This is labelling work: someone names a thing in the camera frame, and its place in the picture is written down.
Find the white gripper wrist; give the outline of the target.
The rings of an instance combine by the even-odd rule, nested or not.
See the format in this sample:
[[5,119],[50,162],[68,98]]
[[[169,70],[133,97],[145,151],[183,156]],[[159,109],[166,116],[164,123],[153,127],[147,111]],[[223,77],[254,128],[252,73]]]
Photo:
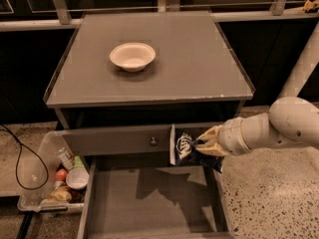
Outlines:
[[212,156],[242,155],[250,152],[241,132],[243,118],[229,119],[225,123],[215,125],[201,134],[200,143],[195,149],[202,154]]

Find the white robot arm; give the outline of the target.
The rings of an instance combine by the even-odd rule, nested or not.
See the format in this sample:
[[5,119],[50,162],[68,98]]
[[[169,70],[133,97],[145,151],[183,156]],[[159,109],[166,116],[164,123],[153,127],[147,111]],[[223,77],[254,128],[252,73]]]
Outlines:
[[319,62],[319,24],[309,37],[267,113],[229,119],[197,138],[195,149],[214,156],[241,155],[257,148],[319,147],[319,109],[298,97]]

